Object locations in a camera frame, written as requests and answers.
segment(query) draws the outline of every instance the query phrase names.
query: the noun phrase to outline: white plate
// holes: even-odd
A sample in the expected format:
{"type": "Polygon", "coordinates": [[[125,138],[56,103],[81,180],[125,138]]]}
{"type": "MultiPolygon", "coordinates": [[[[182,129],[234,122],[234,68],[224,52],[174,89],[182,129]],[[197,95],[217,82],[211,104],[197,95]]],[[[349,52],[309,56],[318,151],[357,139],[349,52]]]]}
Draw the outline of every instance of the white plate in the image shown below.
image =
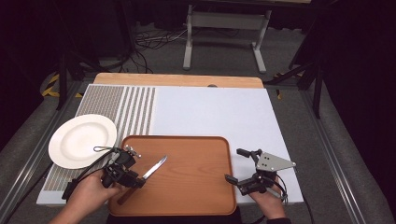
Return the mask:
{"type": "Polygon", "coordinates": [[[91,165],[107,152],[95,152],[94,147],[114,147],[116,125],[102,115],[82,115],[63,124],[49,141],[52,161],[66,169],[91,165]]]}

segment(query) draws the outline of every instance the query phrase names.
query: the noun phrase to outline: table leg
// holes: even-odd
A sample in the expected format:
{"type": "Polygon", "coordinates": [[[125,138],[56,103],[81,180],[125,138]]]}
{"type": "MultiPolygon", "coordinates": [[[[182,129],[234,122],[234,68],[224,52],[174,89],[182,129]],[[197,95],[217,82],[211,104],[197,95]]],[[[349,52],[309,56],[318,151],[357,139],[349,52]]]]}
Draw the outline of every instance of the table leg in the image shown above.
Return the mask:
{"type": "Polygon", "coordinates": [[[189,12],[187,15],[187,43],[186,51],[184,53],[183,69],[189,70],[191,67],[191,55],[192,55],[192,5],[189,5],[189,12]]]}
{"type": "Polygon", "coordinates": [[[66,55],[63,53],[59,58],[59,101],[57,110],[60,110],[67,99],[67,68],[66,55]]]}
{"type": "Polygon", "coordinates": [[[262,17],[262,25],[260,27],[259,38],[256,42],[251,43],[253,47],[254,57],[256,58],[257,66],[259,67],[260,73],[265,73],[267,70],[265,68],[264,60],[262,59],[262,53],[260,52],[260,48],[262,46],[262,40],[264,39],[265,31],[267,30],[268,22],[271,17],[271,10],[265,12],[265,17],[262,17]]]}

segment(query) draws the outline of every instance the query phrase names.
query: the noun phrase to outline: hand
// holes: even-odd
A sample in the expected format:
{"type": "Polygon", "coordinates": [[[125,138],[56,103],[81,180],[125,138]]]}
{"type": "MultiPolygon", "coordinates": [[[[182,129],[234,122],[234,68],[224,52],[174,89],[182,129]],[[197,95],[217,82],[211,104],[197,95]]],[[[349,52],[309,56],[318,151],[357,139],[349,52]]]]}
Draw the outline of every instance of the hand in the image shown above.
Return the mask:
{"type": "Polygon", "coordinates": [[[64,209],[50,223],[79,223],[108,199],[122,192],[123,187],[119,184],[104,188],[102,175],[103,170],[96,171],[79,182],[64,209]]]}
{"type": "MultiPolygon", "coordinates": [[[[276,185],[273,185],[272,189],[280,194],[280,189],[276,185]]],[[[256,191],[250,193],[249,196],[259,205],[260,209],[268,219],[286,217],[282,201],[272,193],[268,191],[265,193],[259,193],[256,191]]]]}

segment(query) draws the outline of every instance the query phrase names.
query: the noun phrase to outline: black cable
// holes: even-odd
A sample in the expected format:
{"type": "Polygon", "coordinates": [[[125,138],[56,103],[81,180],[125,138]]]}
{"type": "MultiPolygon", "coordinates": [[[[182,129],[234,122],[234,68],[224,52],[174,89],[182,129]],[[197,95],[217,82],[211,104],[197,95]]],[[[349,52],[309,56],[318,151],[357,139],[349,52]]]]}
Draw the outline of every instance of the black cable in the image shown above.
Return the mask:
{"type": "Polygon", "coordinates": [[[284,194],[285,194],[285,205],[288,205],[288,189],[286,188],[286,184],[285,181],[283,181],[282,177],[280,177],[280,175],[276,175],[277,178],[280,179],[280,181],[282,182],[283,188],[284,188],[284,194]]]}
{"type": "Polygon", "coordinates": [[[180,30],[182,31],[180,34],[177,32],[179,31],[173,31],[173,32],[167,32],[164,35],[159,35],[161,32],[158,32],[155,36],[150,37],[150,35],[147,32],[140,33],[143,35],[142,37],[138,37],[135,39],[135,43],[137,46],[142,47],[139,50],[145,50],[145,49],[160,49],[166,44],[175,41],[179,39],[187,30],[183,29],[180,30]],[[151,46],[153,42],[158,42],[156,45],[151,46]]]}
{"type": "MultiPolygon", "coordinates": [[[[101,67],[103,67],[103,68],[108,70],[108,69],[113,69],[113,68],[117,68],[117,67],[123,66],[129,60],[129,55],[131,55],[131,51],[129,51],[127,54],[125,54],[123,59],[121,59],[119,62],[110,64],[110,65],[106,65],[106,66],[102,66],[101,65],[101,67]]],[[[87,72],[96,72],[97,71],[96,69],[92,69],[92,68],[87,67],[87,66],[83,66],[82,65],[81,67],[82,67],[82,69],[84,71],[87,71],[87,72]]]]}
{"type": "Polygon", "coordinates": [[[123,65],[120,67],[119,73],[123,71],[123,65]]]}
{"type": "Polygon", "coordinates": [[[40,182],[41,179],[44,178],[44,176],[48,173],[49,169],[52,167],[53,162],[51,162],[49,164],[49,166],[44,170],[44,172],[40,175],[40,177],[37,179],[37,181],[33,184],[32,187],[30,187],[24,194],[23,196],[20,198],[20,200],[17,202],[17,204],[15,204],[15,207],[12,209],[11,213],[8,214],[6,221],[4,222],[4,224],[7,224],[12,216],[15,214],[15,212],[18,210],[18,208],[21,206],[21,204],[23,203],[23,201],[27,198],[27,196],[32,192],[32,190],[35,188],[35,186],[38,184],[38,182],[40,182]]]}
{"type": "Polygon", "coordinates": [[[147,61],[146,61],[145,56],[144,56],[142,53],[140,53],[139,51],[136,52],[136,55],[137,55],[137,57],[139,57],[139,56],[142,57],[143,60],[144,60],[144,62],[145,62],[145,65],[140,64],[140,63],[138,63],[137,61],[135,61],[133,57],[131,57],[132,62],[134,63],[134,65],[136,65],[137,71],[139,72],[139,68],[138,68],[138,65],[139,65],[139,66],[144,67],[144,68],[146,69],[146,72],[145,72],[145,73],[147,73],[148,71],[150,71],[150,72],[153,74],[153,71],[152,71],[151,69],[148,68],[148,63],[147,63],[147,61]]]}
{"type": "Polygon", "coordinates": [[[306,204],[306,208],[308,209],[309,217],[311,218],[311,223],[315,224],[314,216],[312,214],[311,206],[309,206],[308,201],[306,200],[305,196],[303,195],[303,200],[306,204]]]}
{"type": "Polygon", "coordinates": [[[99,159],[97,159],[96,161],[94,161],[91,165],[89,165],[77,178],[76,180],[79,182],[80,179],[89,171],[91,170],[91,168],[96,165],[96,163],[98,163],[99,161],[101,161],[104,157],[106,157],[108,154],[114,152],[114,147],[111,148],[107,153],[103,154],[101,157],[99,157],[99,159]]]}
{"type": "Polygon", "coordinates": [[[87,178],[89,175],[95,173],[96,171],[102,170],[102,169],[103,169],[103,167],[101,167],[101,168],[99,168],[99,169],[96,169],[96,170],[94,170],[94,171],[91,171],[89,174],[84,175],[78,182],[81,182],[83,179],[87,178]]]}
{"type": "Polygon", "coordinates": [[[94,147],[93,151],[95,152],[100,152],[100,151],[105,151],[105,150],[111,150],[113,147],[94,147]]]}

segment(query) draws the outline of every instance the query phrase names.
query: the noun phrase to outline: knife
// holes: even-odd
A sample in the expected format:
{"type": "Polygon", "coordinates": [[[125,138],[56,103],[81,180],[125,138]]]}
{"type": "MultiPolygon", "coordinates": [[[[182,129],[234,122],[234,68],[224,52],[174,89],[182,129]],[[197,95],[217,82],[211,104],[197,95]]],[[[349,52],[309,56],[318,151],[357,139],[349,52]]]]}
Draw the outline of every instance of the knife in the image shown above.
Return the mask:
{"type": "MultiPolygon", "coordinates": [[[[153,165],[142,177],[143,181],[145,182],[147,179],[149,179],[149,177],[156,171],[158,170],[158,168],[160,168],[161,165],[163,165],[163,163],[166,161],[168,157],[165,155],[163,156],[162,159],[160,159],[157,163],[155,163],[155,165],[153,165]]],[[[123,205],[128,199],[129,197],[131,197],[132,194],[134,194],[134,192],[137,190],[138,188],[131,188],[128,189],[118,200],[117,203],[119,205],[123,205]]]]}

